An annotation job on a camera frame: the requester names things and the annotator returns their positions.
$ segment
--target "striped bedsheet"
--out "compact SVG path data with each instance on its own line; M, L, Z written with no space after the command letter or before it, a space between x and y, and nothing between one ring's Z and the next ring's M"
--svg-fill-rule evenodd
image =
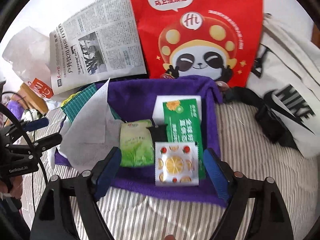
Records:
M221 158L235 171L247 177L264 180L275 178L283 195L292 223L295 240L303 239L315 222L317 201L317 163L305 159L293 149L271 144L254 119L256 109L242 103L217 106L216 115L220 136ZM50 125L38 131L37 137L59 130L64 117L60 109L49 112ZM73 168L56 165L49 168L46 153L42 157L47 175L61 178L77 175ZM34 174L35 203L44 191L41 171ZM23 184L23 216L31 227L31 174ZM75 224L80 239L88 239L82 224L76 199L70 198ZM250 221L253 200L248 201L237 239L243 239ZM154 240L173 234L177 240L209 239L221 219L224 208L207 203L168 201L111 187L98 203L109 230L115 239Z

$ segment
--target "black and white photograph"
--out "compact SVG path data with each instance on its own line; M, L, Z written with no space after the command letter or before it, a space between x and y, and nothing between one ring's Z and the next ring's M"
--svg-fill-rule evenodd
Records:
M89 75L107 71L102 51L95 32L78 39Z

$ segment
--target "cartoon panda face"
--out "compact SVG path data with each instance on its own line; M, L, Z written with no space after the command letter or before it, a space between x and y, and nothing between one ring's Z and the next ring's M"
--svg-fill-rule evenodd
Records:
M172 64L179 66L179 76L201 75L219 79L223 75L227 58L215 47L193 46L178 51Z

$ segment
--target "nike bag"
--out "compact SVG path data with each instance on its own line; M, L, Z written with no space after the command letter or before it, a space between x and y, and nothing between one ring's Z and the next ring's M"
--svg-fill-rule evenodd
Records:
M265 15L247 88L264 99L291 132L304 157L320 153L320 50Z
M178 66L180 76L245 86L261 35L262 0L131 2L150 78L172 78Z

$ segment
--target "metal screw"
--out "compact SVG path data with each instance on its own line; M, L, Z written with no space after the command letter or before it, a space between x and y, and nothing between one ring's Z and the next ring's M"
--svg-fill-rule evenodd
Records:
M51 176L50 180L51 181L56 181L58 178L59 178L58 175L53 175L53 176Z
M236 171L236 172L234 173L234 176L236 176L237 178L242 178L242 177L243 177L243 174L242 174L242 172L240 172L240 171Z
M272 177L267 177L267 182L272 184L275 182L275 180Z
M88 177L88 176L90 176L91 171L83 171L81 174L83 177Z

